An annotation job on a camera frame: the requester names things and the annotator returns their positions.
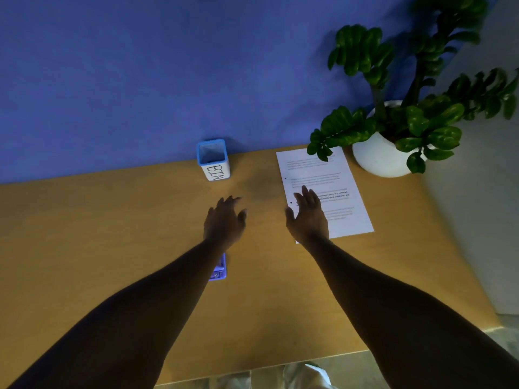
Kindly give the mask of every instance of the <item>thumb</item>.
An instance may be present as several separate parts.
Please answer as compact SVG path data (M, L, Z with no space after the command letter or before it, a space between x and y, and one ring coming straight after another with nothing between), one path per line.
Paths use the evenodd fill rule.
M294 221L294 210L289 207L285 208L285 215L287 216L287 223Z
M245 220L247 219L247 209L243 209L238 213L238 221L245 226Z

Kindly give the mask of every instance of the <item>small white bin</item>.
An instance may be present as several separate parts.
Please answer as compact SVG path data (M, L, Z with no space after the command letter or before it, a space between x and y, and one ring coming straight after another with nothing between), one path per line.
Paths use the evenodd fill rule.
M229 158L223 139L199 142L196 145L196 157L210 182L230 177Z

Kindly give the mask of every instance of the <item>potted plant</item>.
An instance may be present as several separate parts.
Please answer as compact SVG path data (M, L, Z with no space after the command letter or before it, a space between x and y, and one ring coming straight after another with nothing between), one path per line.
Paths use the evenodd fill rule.
M459 120L474 120L481 112L491 118L501 110L507 120L512 117L518 77L507 83L507 74L501 68L479 72L472 80L462 73L442 95L432 94L420 100L420 90L436 83L435 77L443 68L442 55L457 52L449 45L451 41L479 43L477 30L488 2L417 0L414 7L429 8L437 14L436 28L433 35L420 32L410 38L416 71L402 101L385 102L382 94L393 61L393 45L381 43L382 30L356 24L337 32L328 69L337 64L348 76L362 72L370 85L375 109L369 115L363 108L354 112L345 106L334 109L323 119L321 129L311 133L309 155L317 154L322 161L328 161L331 148L354 145L355 158L371 173L385 177L423 173L426 159L438 161L454 155L452 149L459 145L461 130L453 124Z

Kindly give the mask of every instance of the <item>purple tray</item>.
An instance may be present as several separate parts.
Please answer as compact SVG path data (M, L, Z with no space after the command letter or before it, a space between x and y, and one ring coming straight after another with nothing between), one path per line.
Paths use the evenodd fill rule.
M225 265L224 253L224 255L222 255L222 258L220 258L217 267L214 268L213 274L211 274L211 278L209 279L209 281L223 280L225 277L227 277L227 266Z

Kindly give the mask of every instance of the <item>person's left arm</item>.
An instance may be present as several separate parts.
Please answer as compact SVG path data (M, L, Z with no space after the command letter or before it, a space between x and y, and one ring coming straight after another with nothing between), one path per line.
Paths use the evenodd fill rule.
M202 243L102 302L8 389L152 388L220 257L243 234L238 200L220 199Z

